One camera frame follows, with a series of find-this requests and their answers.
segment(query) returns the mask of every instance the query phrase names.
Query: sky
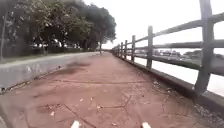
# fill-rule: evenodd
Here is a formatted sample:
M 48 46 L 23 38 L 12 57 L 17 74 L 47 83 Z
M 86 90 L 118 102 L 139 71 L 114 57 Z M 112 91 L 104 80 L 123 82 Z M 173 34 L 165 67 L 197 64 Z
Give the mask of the sky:
M 112 48 L 115 45 L 131 42 L 132 35 L 136 39 L 147 35 L 148 26 L 153 26 L 153 32 L 158 32 L 198 20 L 200 16 L 199 0 L 84 0 L 87 4 L 94 3 L 99 7 L 105 7 L 114 16 L 117 27 L 117 39 L 114 43 L 107 43 L 103 48 Z M 211 0 L 213 14 L 224 12 L 224 0 Z M 202 29 L 194 28 L 165 36 L 156 37 L 154 44 L 173 42 L 201 41 Z M 224 22 L 215 24 L 214 34 L 216 39 L 224 38 Z M 136 46 L 145 46 L 146 41 Z M 215 49 L 215 53 L 224 54 L 224 49 Z

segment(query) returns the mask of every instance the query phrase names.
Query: low concrete barrier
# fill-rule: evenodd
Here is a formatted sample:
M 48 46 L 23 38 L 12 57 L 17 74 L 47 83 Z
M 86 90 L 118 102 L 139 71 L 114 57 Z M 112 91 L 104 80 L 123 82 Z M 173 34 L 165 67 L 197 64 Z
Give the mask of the low concrete barrier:
M 65 54 L 0 65 L 0 88 L 8 89 L 98 52 Z

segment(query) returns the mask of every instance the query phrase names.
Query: red dirt ground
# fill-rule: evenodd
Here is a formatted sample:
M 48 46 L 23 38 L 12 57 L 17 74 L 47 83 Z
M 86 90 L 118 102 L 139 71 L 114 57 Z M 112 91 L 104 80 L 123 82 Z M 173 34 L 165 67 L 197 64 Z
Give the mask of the red dirt ground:
M 68 65 L 0 97 L 14 128 L 210 128 L 192 101 L 110 54 Z

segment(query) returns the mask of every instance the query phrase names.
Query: wooden fence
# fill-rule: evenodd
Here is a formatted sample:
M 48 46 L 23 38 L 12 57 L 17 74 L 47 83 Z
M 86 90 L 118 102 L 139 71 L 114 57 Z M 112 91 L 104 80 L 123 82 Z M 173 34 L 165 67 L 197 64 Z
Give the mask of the wooden fence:
M 209 83 L 210 75 L 217 74 L 224 76 L 223 70 L 213 69 L 211 67 L 212 58 L 214 55 L 214 48 L 224 48 L 224 40 L 214 40 L 214 24 L 224 21 L 224 13 L 218 15 L 212 15 L 211 4 L 209 0 L 200 0 L 201 7 L 201 20 L 196 20 L 192 22 L 188 22 L 182 25 L 178 25 L 176 27 L 172 27 L 157 33 L 153 33 L 153 27 L 150 26 L 148 28 L 148 35 L 136 40 L 135 36 L 132 36 L 132 42 L 128 43 L 127 40 L 125 44 L 121 43 L 112 49 L 112 52 L 123 59 L 127 60 L 127 56 L 131 56 L 131 62 L 134 62 L 135 57 L 147 59 L 147 70 L 157 73 L 159 75 L 167 75 L 161 74 L 161 72 L 152 69 L 152 61 L 164 62 L 172 65 L 182 66 L 190 69 L 196 69 L 199 71 L 198 78 L 196 84 L 193 85 L 192 90 L 196 94 L 202 94 L 207 90 L 207 86 Z M 177 43 L 168 43 L 165 45 L 153 45 L 153 38 L 179 32 L 187 29 L 192 29 L 196 27 L 202 27 L 203 41 L 199 42 L 177 42 Z M 148 46 L 145 47 L 135 47 L 135 44 L 140 41 L 148 40 Z M 202 49 L 202 61 L 201 65 L 184 62 L 181 60 L 175 59 L 166 59 L 164 57 L 158 57 L 153 55 L 153 49 L 156 48 L 201 48 Z M 147 56 L 135 54 L 136 50 L 145 50 L 147 51 Z

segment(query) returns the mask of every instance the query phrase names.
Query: tree canopy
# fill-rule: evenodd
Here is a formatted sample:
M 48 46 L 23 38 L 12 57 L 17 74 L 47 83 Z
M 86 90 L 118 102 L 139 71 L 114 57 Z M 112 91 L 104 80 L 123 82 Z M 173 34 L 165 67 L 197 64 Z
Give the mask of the tree canopy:
M 107 9 L 83 1 L 0 1 L 0 32 L 5 39 L 0 38 L 1 47 L 7 42 L 7 47 L 16 45 L 23 52 L 30 51 L 30 46 L 94 50 L 99 42 L 116 38 L 115 27 L 115 19 Z

